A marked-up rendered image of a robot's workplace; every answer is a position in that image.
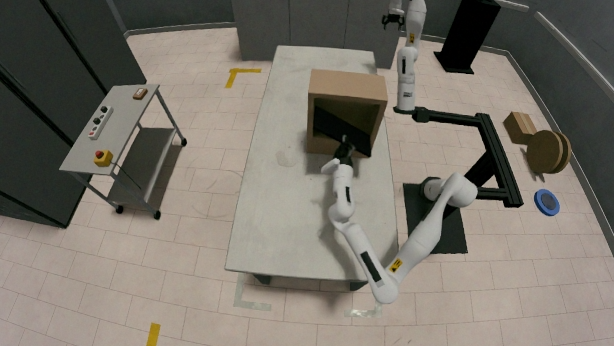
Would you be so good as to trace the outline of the tan open-front wooden cabinet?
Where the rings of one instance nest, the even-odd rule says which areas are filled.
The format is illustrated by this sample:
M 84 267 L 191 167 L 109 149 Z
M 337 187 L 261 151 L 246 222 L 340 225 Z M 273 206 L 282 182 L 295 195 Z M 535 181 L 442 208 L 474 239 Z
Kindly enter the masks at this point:
M 311 69 L 308 88 L 307 153 L 334 155 L 340 144 L 312 129 L 316 106 L 371 135 L 373 148 L 387 104 L 385 76 Z

